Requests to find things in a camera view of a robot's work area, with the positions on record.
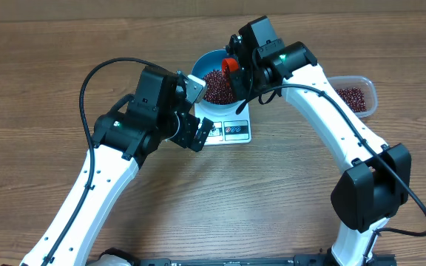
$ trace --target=wooden surface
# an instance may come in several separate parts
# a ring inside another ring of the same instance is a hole
[[[0,24],[0,264],[18,265],[52,221],[85,158],[78,92],[98,63],[135,56],[190,71],[256,16]],[[379,107],[365,122],[413,157],[411,188],[426,204],[426,13],[271,16],[328,76],[364,75]],[[142,66],[101,70],[86,96],[89,124],[131,92]],[[248,145],[201,153],[162,143],[116,202],[92,249],[177,259],[290,256],[326,250],[339,219],[339,174],[309,124],[283,99],[251,105]],[[391,226],[424,230],[409,201]],[[426,237],[385,233],[378,253],[426,263]]]
[[[0,21],[426,11],[426,0],[0,0]]]

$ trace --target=transparent plastic container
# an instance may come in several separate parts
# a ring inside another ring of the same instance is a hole
[[[328,78],[328,82],[334,89],[351,89],[357,87],[364,93],[366,112],[356,112],[357,117],[367,117],[372,115],[377,109],[377,94],[374,84],[366,77],[362,76],[339,76]]]

